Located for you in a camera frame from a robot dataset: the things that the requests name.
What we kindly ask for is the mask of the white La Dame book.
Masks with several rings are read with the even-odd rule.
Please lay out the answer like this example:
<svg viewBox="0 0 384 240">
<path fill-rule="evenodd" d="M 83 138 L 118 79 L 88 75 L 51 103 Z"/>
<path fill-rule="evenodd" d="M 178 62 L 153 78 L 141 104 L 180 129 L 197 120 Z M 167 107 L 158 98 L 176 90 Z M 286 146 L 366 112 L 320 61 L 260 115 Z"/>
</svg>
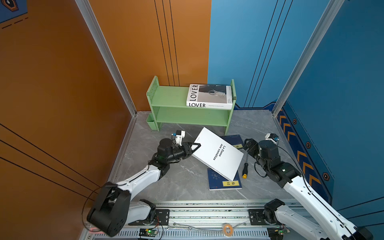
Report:
<svg viewBox="0 0 384 240">
<path fill-rule="evenodd" d="M 241 164 L 244 153 L 217 136 L 207 128 L 203 128 L 197 136 L 195 143 L 199 148 L 192 156 L 203 164 L 216 171 L 227 180 L 234 180 Z"/>
</svg>

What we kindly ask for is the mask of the blue book front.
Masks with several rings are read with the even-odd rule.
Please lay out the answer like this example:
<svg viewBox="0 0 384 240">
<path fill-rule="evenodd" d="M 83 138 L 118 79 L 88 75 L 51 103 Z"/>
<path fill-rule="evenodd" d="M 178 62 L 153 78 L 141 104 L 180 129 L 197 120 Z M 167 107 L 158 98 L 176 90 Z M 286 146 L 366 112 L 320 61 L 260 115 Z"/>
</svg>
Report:
<svg viewBox="0 0 384 240">
<path fill-rule="evenodd" d="M 242 189 L 242 183 L 239 177 L 239 173 L 236 173 L 235 178 L 230 181 L 208 168 L 208 183 L 210 191 L 219 190 L 240 190 Z"/>
</svg>

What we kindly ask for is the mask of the white LOVER book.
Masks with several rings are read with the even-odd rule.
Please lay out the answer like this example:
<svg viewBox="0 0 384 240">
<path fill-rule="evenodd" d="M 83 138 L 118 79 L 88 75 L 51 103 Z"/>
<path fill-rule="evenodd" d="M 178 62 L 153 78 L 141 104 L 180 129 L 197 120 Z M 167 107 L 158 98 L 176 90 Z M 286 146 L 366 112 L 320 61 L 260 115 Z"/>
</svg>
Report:
<svg viewBox="0 0 384 240">
<path fill-rule="evenodd" d="M 233 106 L 232 87 L 228 85 L 198 85 L 189 87 L 186 106 L 231 110 Z"/>
</svg>

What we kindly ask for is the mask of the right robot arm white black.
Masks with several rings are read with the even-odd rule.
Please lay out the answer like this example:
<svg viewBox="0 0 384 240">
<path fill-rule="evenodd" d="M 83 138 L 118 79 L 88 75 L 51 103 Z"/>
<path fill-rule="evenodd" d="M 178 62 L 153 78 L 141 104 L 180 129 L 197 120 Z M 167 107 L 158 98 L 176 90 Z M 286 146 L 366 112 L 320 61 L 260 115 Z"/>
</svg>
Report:
<svg viewBox="0 0 384 240">
<path fill-rule="evenodd" d="M 266 176 L 292 195 L 314 218 L 310 221 L 287 204 L 274 199 L 264 206 L 264 221 L 269 225 L 285 225 L 308 240 L 372 240 L 365 227 L 357 227 L 339 214 L 306 181 L 304 173 L 281 160 L 279 146 L 273 140 L 256 142 L 246 139 L 243 149 L 256 160 Z"/>
</svg>

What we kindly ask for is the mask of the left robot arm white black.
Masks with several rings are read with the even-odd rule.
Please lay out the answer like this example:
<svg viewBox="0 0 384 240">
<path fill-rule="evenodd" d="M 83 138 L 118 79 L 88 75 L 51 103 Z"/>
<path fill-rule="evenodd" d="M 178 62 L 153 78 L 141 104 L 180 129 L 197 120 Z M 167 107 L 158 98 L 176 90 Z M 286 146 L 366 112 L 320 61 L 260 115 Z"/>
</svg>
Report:
<svg viewBox="0 0 384 240">
<path fill-rule="evenodd" d="M 126 180 L 107 182 L 98 188 L 97 198 L 87 214 L 87 222 L 95 226 L 93 231 L 114 237 L 126 224 L 137 221 L 146 225 L 156 224 L 156 205 L 145 199 L 138 202 L 133 199 L 146 187 L 164 177 L 171 164 L 189 158 L 200 147 L 199 143 L 177 144 L 171 139 L 162 139 L 157 152 L 143 170 Z"/>
</svg>

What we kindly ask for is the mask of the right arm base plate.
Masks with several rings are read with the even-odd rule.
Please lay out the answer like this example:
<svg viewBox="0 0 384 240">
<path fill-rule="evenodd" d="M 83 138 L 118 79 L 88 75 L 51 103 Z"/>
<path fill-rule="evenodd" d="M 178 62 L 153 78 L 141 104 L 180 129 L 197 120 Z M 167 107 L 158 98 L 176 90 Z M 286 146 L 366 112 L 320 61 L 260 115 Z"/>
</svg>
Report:
<svg viewBox="0 0 384 240">
<path fill-rule="evenodd" d="M 248 210 L 249 218 L 252 226 L 268 225 L 268 226 L 279 226 L 283 224 L 277 220 L 275 213 L 271 210 L 265 209 L 250 209 Z"/>
</svg>

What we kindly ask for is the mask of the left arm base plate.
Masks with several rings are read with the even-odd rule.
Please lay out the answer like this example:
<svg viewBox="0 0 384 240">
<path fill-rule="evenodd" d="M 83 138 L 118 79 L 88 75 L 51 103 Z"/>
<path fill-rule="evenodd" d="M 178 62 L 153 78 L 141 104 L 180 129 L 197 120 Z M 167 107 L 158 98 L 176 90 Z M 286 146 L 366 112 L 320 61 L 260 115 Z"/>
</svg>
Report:
<svg viewBox="0 0 384 240">
<path fill-rule="evenodd" d="M 168 209 L 160 209 L 156 210 L 156 214 L 154 219 L 150 221 L 142 220 L 142 221 L 135 221 L 132 223 L 129 223 L 129 226 L 156 226 L 159 225 L 160 227 L 166 227 L 169 225 L 170 220 L 170 210 Z"/>
</svg>

